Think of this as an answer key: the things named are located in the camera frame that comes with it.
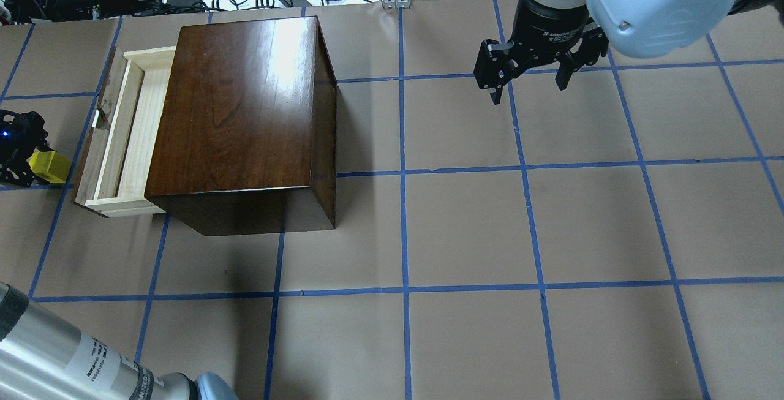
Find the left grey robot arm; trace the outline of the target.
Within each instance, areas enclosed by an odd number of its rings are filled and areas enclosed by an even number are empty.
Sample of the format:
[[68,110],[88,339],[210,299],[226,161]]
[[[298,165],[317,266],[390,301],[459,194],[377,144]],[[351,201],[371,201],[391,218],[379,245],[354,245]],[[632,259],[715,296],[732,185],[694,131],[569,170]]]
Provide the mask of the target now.
[[[62,184],[70,160],[51,149],[44,118],[2,111],[2,182]],[[2,283],[3,399],[235,399],[216,373],[157,375]]]

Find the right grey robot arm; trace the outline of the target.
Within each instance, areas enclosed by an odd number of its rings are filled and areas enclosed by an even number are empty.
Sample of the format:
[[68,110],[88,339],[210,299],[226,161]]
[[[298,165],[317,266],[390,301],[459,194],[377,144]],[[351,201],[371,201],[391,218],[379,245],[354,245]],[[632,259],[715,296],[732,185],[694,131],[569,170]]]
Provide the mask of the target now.
[[610,48],[650,59],[685,48],[729,15],[782,0],[518,0],[506,42],[481,43],[473,75],[498,104],[502,90],[524,72],[557,63],[564,90],[574,73]]

